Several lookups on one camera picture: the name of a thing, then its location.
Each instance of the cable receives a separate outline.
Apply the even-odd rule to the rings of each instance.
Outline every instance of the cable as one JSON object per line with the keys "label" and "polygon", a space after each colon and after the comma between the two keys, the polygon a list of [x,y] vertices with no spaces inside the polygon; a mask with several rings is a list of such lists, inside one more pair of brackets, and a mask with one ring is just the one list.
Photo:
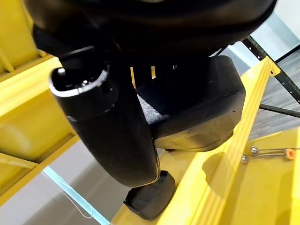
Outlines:
{"label": "cable", "polygon": [[[51,180],[43,171],[41,172],[49,181],[50,181],[50,183],[54,186],[54,184],[53,184],[53,180]],[[70,200],[71,201],[71,203],[77,208],[77,210],[80,212],[80,214],[84,217],[84,218],[86,218],[86,219],[91,219],[91,218],[93,218],[93,213],[94,213],[94,210],[93,210],[93,208],[92,208],[92,206],[91,206],[91,204],[90,203],[88,203],[87,201],[86,201],[86,203],[90,206],[90,211],[91,211],[91,216],[86,216],[86,215],[84,215],[83,214],[83,212],[80,210],[80,208],[75,204],[75,202],[73,201],[73,199],[71,199],[71,197],[69,197],[66,193],[65,193],[65,191],[64,190],[62,190],[60,187],[58,187],[57,185],[55,185],[55,187],[56,188],[58,188],[60,191],[62,191],[62,193],[63,193],[63,195],[65,196],[65,197],[67,197],[67,199],[68,200]]]}

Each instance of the gray floor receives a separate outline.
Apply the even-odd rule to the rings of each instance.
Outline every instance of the gray floor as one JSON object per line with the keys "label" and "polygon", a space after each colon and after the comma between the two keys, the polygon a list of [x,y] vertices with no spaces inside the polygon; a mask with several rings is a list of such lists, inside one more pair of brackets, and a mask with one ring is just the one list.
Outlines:
{"label": "gray floor", "polygon": [[[281,61],[279,66],[300,87],[300,50]],[[269,79],[262,103],[300,112],[300,104],[294,100],[275,77]],[[298,118],[259,110],[249,138],[254,139],[298,126],[300,126],[300,119]]]}

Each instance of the black plastic housing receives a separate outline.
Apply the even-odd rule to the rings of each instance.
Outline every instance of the black plastic housing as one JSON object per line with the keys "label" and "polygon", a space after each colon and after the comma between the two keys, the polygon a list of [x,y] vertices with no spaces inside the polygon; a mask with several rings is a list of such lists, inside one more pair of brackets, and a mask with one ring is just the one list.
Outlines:
{"label": "black plastic housing", "polygon": [[156,182],[131,189],[124,204],[138,216],[151,220],[167,207],[174,192],[174,178],[168,171],[162,170]]}
{"label": "black plastic housing", "polygon": [[128,187],[152,183],[158,179],[160,167],[149,125],[131,81],[118,83],[109,78],[110,73],[113,69],[103,70],[92,82],[82,75],[83,85],[78,85],[75,80],[80,80],[80,74],[58,68],[51,74],[50,89],[109,174]]}
{"label": "black plastic housing", "polygon": [[227,56],[156,66],[156,78],[137,89],[158,148],[209,151],[240,121],[245,88]]}

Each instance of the orange cap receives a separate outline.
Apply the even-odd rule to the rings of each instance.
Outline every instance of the orange cap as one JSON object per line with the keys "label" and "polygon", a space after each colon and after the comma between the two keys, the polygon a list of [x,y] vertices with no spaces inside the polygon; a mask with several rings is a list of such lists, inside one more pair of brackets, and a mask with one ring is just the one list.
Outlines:
{"label": "orange cap", "polygon": [[294,149],[286,149],[285,157],[289,160],[294,160],[296,158],[296,151]]}

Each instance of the metal rod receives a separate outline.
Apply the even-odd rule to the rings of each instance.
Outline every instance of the metal rod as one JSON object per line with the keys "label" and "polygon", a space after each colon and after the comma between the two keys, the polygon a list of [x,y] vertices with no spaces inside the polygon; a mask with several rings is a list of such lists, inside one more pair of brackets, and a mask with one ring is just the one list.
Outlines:
{"label": "metal rod", "polygon": [[275,106],[271,106],[271,105],[265,105],[265,104],[260,104],[259,108],[268,110],[271,112],[275,112],[275,113],[280,113],[280,114],[300,118],[300,112],[293,111],[293,110],[283,109],[283,108],[279,108],[279,107],[275,107]]}
{"label": "metal rod", "polygon": [[297,147],[297,148],[281,148],[281,149],[259,149],[259,151],[273,151],[273,150],[286,150],[286,149],[299,150],[300,147]]}
{"label": "metal rod", "polygon": [[300,104],[300,89],[290,79],[290,77],[284,72],[284,70],[270,57],[266,51],[252,38],[248,36],[242,40],[242,43],[251,51],[251,53],[259,60],[263,60],[268,56],[276,66],[281,70],[280,74],[276,75],[275,78],[281,83],[281,85],[291,94],[291,96]]}

